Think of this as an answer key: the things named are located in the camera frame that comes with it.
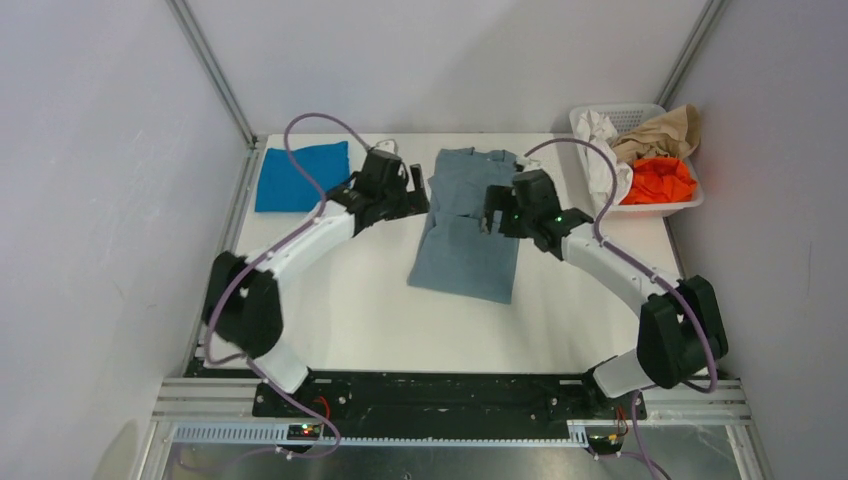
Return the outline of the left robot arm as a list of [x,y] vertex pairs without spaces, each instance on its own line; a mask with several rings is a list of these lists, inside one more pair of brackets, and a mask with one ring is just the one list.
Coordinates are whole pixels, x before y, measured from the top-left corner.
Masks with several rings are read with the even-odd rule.
[[292,416],[314,406],[314,387],[304,382],[308,365],[283,338],[283,293],[288,284],[335,247],[382,221],[427,213],[422,168],[378,148],[341,184],[320,191],[319,201],[291,232],[256,253],[219,254],[204,299],[205,359],[219,338],[237,350],[264,381],[278,388],[277,403]]

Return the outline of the grey-blue t-shirt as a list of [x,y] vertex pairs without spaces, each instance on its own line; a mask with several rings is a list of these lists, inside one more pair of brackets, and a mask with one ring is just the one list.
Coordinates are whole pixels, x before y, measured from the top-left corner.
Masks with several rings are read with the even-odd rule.
[[507,150],[442,149],[428,179],[427,213],[411,287],[486,300],[512,302],[519,242],[485,234],[486,189],[508,186],[517,157]]

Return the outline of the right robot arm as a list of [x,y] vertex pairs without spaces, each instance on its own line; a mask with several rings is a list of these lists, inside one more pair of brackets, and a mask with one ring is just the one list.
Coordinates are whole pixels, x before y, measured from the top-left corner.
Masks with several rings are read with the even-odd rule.
[[613,244],[588,214],[561,208],[555,184],[542,170],[519,173],[508,186],[489,186],[482,230],[532,240],[540,251],[591,275],[637,316],[635,348],[590,370],[593,382],[580,392],[588,414],[606,417],[624,394],[671,389],[701,370],[710,380],[704,389],[716,388],[717,363],[729,345],[708,280],[677,278]]

